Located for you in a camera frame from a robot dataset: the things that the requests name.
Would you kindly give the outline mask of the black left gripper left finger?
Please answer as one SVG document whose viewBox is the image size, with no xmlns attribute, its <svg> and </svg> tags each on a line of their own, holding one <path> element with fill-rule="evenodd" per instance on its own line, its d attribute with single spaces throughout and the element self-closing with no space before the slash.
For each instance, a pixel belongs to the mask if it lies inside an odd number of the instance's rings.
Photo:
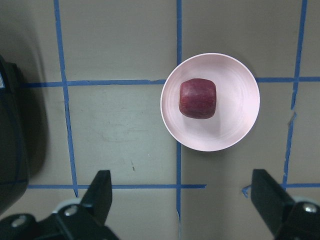
<svg viewBox="0 0 320 240">
<path fill-rule="evenodd" d="M 78 203 L 61 207 L 55 213 L 64 240 L 110 240 L 112 231 L 105 226 L 112 205 L 109 170 L 100 170 Z"/>
</svg>

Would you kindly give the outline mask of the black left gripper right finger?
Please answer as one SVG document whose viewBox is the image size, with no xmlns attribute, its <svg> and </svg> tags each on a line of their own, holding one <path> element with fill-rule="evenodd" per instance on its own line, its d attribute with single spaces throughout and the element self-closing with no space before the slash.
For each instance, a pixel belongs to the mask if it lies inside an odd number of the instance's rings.
<svg viewBox="0 0 320 240">
<path fill-rule="evenodd" d="M 292 197 L 264 169 L 254 169 L 250 199 L 275 240 L 318 240 L 320 205 Z"/>
</svg>

